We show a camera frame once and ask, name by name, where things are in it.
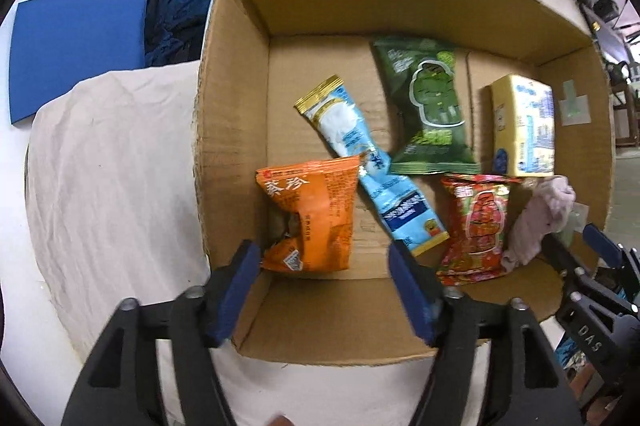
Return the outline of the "yellow blue tissue pack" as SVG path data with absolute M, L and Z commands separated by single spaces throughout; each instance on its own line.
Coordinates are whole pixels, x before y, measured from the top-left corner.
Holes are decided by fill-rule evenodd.
M 554 174 L 554 105 L 549 85 L 508 74 L 491 84 L 494 172 L 508 177 Z

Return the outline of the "grey table cloth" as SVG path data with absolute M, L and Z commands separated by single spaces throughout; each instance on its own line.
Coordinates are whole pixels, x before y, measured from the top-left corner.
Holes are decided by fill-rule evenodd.
M 166 302 L 205 282 L 192 159 L 198 64 L 112 71 L 41 107 L 26 157 L 37 265 L 80 357 L 127 297 Z M 257 361 L 212 354 L 241 425 L 405 425 L 427 359 L 384 366 Z

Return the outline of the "dark blue cloth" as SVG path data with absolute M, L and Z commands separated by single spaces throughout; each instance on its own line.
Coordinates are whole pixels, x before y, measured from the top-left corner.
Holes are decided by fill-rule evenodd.
M 146 0 L 146 68 L 200 60 L 213 0 Z

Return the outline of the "blue foam mat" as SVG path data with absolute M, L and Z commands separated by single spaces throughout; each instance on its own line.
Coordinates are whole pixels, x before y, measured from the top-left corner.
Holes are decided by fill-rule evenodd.
M 77 83 L 145 66 L 146 0 L 29 0 L 18 4 L 9 59 L 12 123 Z

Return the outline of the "brown wooden chair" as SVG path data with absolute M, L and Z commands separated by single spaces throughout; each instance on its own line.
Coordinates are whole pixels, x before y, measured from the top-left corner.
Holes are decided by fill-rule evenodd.
M 626 61 L 608 62 L 605 66 L 610 79 L 614 110 L 615 146 L 630 148 L 639 146 L 639 88 L 634 68 Z

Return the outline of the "orange snack packet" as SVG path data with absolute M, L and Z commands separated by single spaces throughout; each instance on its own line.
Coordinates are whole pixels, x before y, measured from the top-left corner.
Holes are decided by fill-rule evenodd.
M 294 227 L 268 247 L 262 268 L 333 273 L 349 268 L 360 157 L 258 169 L 255 180 Z

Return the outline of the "light blue long packet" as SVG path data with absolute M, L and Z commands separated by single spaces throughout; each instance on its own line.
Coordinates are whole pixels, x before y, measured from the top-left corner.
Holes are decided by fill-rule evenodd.
M 296 101 L 295 109 L 318 131 L 337 157 L 359 157 L 359 183 L 378 221 L 396 241 L 419 256 L 446 242 L 449 233 L 418 186 L 390 172 L 392 160 L 370 129 L 342 79 L 333 75 Z

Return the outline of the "lavender towel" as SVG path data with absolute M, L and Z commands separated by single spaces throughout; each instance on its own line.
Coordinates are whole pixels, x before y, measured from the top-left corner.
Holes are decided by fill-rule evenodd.
M 506 272 L 529 264 L 541 252 L 542 239 L 566 226 L 575 200 L 575 191 L 565 176 L 538 183 L 508 234 L 501 259 Z

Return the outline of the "red snack packet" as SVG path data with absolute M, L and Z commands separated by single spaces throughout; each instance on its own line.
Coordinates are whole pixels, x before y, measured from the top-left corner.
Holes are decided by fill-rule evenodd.
M 508 204 L 515 178 L 483 174 L 447 174 L 450 195 L 447 250 L 436 270 L 446 287 L 497 279 L 502 265 Z

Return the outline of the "green snack packet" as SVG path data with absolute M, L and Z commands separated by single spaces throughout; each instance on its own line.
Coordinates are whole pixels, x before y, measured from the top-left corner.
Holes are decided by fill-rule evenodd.
M 402 123 L 390 170 L 406 176 L 479 173 L 454 86 L 454 47 L 431 38 L 384 36 L 371 49 Z

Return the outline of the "black speaker box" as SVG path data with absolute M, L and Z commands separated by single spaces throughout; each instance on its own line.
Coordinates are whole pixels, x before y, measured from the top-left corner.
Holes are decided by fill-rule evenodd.
M 620 8 L 614 0 L 597 0 L 592 6 L 593 12 L 604 22 L 611 22 L 620 16 Z

